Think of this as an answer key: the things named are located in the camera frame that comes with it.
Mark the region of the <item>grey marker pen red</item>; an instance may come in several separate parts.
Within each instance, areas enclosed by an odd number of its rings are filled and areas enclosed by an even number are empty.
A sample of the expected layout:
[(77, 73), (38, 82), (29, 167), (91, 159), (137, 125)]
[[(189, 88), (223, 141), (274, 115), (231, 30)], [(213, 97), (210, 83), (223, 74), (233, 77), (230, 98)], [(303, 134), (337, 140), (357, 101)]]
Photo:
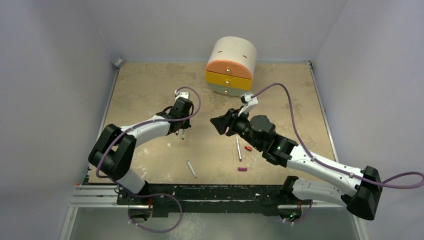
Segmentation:
[(240, 140), (239, 140), (238, 135), (235, 136), (235, 141), (236, 141), (236, 149), (237, 149), (238, 160), (241, 162), (242, 161), (242, 153), (241, 153), (241, 146), (240, 146)]

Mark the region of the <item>magenta pen cap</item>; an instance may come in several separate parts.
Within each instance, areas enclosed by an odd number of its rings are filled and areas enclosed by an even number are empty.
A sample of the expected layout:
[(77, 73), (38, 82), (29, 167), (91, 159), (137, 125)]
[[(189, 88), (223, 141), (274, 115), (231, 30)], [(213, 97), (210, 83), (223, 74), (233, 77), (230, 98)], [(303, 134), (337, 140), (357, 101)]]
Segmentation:
[(237, 170), (239, 172), (246, 172), (248, 169), (246, 167), (238, 167)]

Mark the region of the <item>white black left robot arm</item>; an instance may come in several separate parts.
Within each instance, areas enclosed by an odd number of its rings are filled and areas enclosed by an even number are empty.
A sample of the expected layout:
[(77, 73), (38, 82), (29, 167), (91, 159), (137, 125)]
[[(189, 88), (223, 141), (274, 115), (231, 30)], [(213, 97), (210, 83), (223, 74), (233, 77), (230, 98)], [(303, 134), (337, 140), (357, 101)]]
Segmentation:
[(122, 127), (109, 124), (88, 155), (88, 162), (126, 188), (130, 199), (142, 205), (149, 199), (149, 184), (131, 169), (135, 149), (155, 138), (190, 128), (188, 117), (193, 110), (193, 102), (180, 96), (172, 106), (158, 112), (144, 124)]

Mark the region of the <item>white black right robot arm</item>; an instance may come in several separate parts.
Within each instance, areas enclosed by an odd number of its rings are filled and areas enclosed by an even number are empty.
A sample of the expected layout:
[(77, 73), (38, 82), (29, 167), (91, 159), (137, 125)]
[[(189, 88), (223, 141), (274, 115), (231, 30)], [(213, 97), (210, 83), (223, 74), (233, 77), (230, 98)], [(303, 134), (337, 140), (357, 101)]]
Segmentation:
[(319, 179), (288, 177), (280, 196), (288, 204), (296, 200), (319, 200), (346, 207), (353, 215), (372, 221), (376, 217), (383, 188), (378, 170), (372, 166), (357, 168), (307, 153), (295, 140), (276, 132), (276, 126), (265, 115), (251, 119), (229, 109), (226, 114), (210, 119), (220, 135), (238, 135), (261, 152), (270, 164), (291, 168)]

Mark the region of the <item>round cream drawer cabinet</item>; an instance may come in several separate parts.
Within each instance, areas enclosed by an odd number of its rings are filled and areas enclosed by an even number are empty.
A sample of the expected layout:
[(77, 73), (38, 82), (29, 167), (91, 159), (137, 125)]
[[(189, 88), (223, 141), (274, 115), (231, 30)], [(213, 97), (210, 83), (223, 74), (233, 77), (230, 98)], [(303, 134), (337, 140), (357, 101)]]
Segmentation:
[(216, 41), (205, 67), (210, 89), (225, 96), (249, 92), (257, 61), (257, 50), (248, 40), (225, 36)]

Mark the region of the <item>grey corner bracket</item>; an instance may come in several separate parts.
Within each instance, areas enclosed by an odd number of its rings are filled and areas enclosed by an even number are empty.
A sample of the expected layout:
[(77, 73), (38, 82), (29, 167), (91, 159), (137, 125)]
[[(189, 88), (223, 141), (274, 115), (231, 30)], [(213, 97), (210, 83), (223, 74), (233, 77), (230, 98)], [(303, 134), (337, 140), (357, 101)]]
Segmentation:
[(116, 68), (121, 68), (125, 63), (125, 59), (116, 54), (112, 54), (109, 60)]

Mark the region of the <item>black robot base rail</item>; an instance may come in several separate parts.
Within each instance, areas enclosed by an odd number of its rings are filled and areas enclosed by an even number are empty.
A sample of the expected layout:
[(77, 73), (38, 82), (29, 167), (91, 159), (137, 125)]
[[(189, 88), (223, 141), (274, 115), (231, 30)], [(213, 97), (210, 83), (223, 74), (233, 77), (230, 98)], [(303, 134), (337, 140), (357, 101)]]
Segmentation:
[(131, 208), (145, 206), (153, 217), (170, 213), (262, 214), (288, 218), (311, 200), (292, 193), (295, 177), (283, 184), (168, 184), (151, 183), (141, 193), (117, 188), (117, 204)]

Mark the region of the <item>aluminium frame rail left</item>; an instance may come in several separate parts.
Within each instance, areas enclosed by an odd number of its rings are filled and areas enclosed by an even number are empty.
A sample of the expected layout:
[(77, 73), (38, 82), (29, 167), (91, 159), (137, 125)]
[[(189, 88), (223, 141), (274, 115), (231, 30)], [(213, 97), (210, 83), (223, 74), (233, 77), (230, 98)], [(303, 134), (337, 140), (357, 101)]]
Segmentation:
[(117, 206), (118, 194), (114, 185), (75, 185), (70, 207), (111, 208)]

